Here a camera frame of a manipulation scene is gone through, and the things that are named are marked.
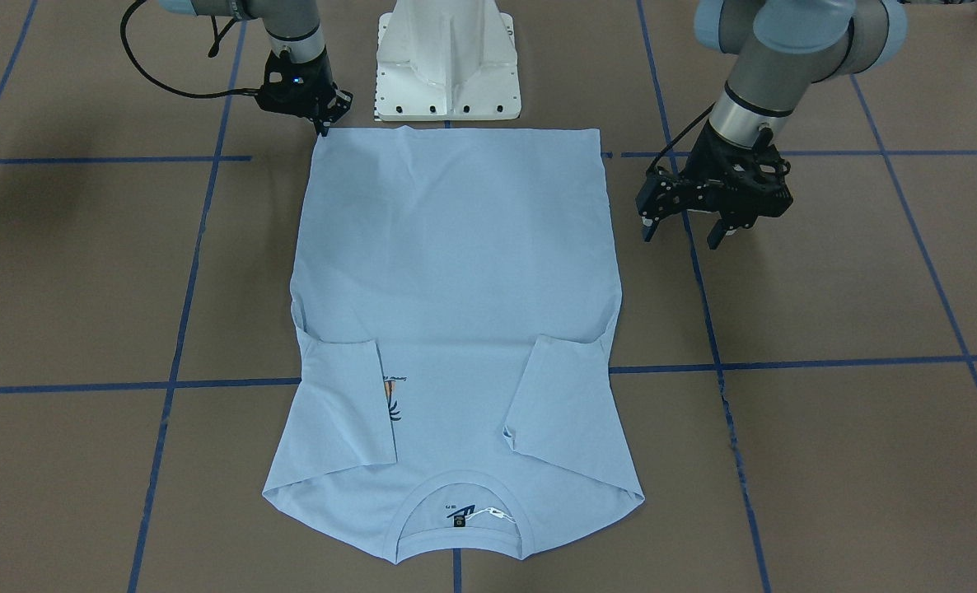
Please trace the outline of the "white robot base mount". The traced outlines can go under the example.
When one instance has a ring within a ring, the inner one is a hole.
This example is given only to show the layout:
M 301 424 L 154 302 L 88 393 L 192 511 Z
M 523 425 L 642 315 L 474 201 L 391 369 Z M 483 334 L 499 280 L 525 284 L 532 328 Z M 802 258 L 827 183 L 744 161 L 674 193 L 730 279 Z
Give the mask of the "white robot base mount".
M 495 1 L 398 1 L 378 20 L 373 117 L 516 119 L 518 64 L 514 20 Z

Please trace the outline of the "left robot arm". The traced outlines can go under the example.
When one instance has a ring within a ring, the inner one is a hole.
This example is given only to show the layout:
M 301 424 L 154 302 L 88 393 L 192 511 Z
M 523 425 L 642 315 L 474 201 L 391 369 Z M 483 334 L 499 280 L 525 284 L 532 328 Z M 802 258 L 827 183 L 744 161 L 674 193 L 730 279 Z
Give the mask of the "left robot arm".
M 635 203 L 644 240 L 668 217 L 717 214 L 708 236 L 715 249 L 792 205 L 790 162 L 775 142 L 809 87 L 887 63 L 908 17 L 899 1 L 702 1 L 694 33 L 736 64 L 719 97 L 685 125 L 699 135 L 684 168 L 669 169 L 658 154 Z

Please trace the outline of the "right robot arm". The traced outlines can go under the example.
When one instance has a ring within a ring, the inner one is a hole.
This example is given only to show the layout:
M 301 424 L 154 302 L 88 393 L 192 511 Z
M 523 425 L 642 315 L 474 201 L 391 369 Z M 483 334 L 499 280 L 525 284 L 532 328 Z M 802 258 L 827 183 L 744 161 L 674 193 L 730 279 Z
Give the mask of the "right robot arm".
M 189 16 L 228 16 L 235 24 L 262 21 L 270 40 L 258 89 L 222 91 L 255 99 L 262 111 L 304 118 L 327 136 L 349 112 L 353 95 L 334 81 L 320 11 L 315 1 L 160 1 L 164 10 Z

